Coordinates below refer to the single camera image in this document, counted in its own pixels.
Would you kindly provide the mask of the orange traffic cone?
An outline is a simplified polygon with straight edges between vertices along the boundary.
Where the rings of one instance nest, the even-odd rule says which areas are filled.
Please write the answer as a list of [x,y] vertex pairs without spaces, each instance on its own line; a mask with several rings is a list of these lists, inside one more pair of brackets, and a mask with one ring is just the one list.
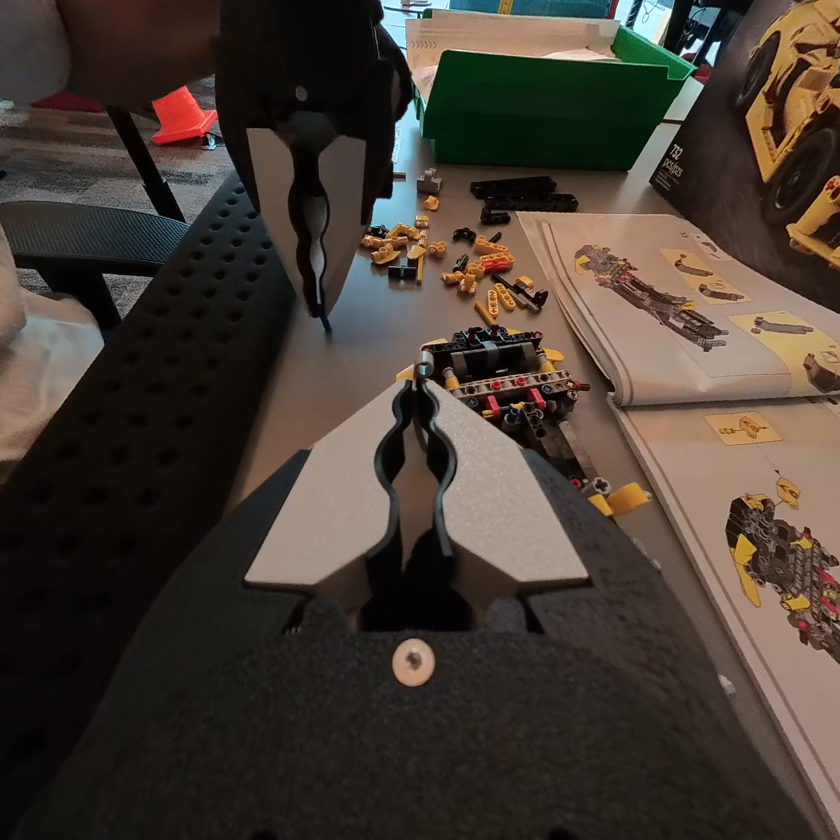
[[201,139],[217,121],[217,111],[202,109],[186,86],[154,100],[152,107],[160,122],[152,139],[156,145]]

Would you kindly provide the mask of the dark ribbed lego panel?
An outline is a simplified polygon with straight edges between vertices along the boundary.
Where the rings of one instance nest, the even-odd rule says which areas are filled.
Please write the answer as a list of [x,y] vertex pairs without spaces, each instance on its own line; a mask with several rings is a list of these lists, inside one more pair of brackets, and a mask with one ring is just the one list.
[[469,191],[483,202],[479,224],[485,227],[509,224],[512,214],[572,214],[579,209],[576,196],[557,192],[557,182],[549,175],[475,181]]

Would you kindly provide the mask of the lego set box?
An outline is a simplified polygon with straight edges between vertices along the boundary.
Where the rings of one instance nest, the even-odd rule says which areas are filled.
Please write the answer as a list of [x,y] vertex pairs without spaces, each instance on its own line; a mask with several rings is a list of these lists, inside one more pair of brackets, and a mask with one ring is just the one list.
[[839,309],[839,2],[752,2],[650,178],[731,257]]

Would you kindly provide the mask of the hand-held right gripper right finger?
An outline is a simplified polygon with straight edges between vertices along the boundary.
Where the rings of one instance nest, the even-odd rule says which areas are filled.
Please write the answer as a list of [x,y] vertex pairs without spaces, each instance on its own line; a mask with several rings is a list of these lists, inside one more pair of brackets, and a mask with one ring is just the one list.
[[423,382],[433,523],[453,587],[477,609],[501,597],[587,586],[590,576],[531,466],[533,452]]

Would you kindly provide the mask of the teal wrapped package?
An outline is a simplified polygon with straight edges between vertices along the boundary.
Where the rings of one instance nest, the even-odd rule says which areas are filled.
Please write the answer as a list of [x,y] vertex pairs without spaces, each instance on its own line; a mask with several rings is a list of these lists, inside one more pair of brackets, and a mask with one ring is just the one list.
[[614,1],[449,1],[451,11],[548,18],[608,18]]

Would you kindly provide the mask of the grey lego seat piece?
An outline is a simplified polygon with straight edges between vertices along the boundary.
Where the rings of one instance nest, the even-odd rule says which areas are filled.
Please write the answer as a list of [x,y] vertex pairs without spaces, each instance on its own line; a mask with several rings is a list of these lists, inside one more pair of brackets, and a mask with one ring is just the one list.
[[434,373],[434,357],[429,350],[421,350],[416,357],[413,367],[413,427],[417,442],[426,454],[430,430],[438,414],[438,401],[433,392],[428,390],[432,385]]

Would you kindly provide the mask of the lego car chassis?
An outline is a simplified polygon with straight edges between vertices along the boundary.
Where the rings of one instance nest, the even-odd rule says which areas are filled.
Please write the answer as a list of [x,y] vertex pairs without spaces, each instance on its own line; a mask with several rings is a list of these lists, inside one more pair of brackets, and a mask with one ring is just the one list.
[[485,325],[425,342],[421,350],[434,357],[435,383],[548,461],[605,516],[620,518],[651,501],[638,483],[614,487],[596,471],[571,424],[591,384],[564,367],[562,353],[543,346],[541,332]]

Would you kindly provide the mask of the teal mesh office chair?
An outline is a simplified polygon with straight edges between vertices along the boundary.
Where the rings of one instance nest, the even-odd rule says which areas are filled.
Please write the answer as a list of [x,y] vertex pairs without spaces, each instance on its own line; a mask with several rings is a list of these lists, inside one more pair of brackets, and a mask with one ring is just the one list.
[[16,267],[77,299],[105,333],[121,323],[105,275],[152,278],[188,230],[159,215],[50,202],[3,203],[1,223]]

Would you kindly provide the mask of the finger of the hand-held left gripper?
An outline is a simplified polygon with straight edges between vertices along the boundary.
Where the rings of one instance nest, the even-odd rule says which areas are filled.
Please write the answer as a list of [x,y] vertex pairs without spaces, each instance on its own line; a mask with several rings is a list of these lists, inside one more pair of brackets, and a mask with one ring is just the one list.
[[275,131],[248,129],[247,138],[267,233],[301,303],[312,318],[324,319],[320,275],[312,257],[319,200],[306,194],[292,150]]
[[323,196],[315,203],[313,268],[321,319],[338,301],[368,225],[362,220],[365,152],[365,142],[340,135],[318,158]]

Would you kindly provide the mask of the pile of yellow lego pieces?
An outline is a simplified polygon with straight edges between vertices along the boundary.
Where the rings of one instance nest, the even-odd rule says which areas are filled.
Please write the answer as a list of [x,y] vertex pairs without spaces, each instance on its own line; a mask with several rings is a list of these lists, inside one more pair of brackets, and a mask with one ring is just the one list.
[[395,286],[419,286],[426,269],[439,268],[441,281],[472,300],[487,324],[496,323],[502,311],[540,314],[549,299],[549,292],[536,287],[530,277],[513,275],[516,258],[501,242],[500,230],[485,236],[470,227],[457,227],[449,240],[434,239],[431,218],[421,213],[410,223],[367,227],[360,247]]

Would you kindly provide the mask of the person's left forearm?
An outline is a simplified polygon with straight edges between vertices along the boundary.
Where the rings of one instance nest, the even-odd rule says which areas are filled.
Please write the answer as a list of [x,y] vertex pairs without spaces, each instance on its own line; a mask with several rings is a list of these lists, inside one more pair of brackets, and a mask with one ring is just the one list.
[[145,107],[214,72],[219,1],[59,1],[66,88],[105,106]]

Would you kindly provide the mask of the lego instruction booklet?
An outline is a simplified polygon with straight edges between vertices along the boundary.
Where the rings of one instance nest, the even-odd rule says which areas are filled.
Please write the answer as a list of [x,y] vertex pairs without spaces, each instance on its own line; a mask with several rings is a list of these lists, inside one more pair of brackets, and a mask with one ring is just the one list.
[[670,215],[520,213],[614,414],[838,828],[838,314]]

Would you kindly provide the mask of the green plastic bin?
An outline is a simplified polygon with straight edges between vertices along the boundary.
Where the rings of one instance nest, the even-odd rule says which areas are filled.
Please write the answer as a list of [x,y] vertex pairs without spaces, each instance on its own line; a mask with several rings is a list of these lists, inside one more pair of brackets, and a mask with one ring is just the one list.
[[436,162],[630,171],[696,68],[619,27],[612,57],[444,49],[413,70]]

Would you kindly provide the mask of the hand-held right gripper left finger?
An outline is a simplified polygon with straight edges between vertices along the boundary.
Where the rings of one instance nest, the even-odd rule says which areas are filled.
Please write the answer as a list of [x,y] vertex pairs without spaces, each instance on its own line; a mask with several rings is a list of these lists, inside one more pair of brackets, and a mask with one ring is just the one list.
[[297,592],[362,608],[400,572],[400,501],[413,385],[398,381],[306,453],[276,519],[245,574],[259,590]]

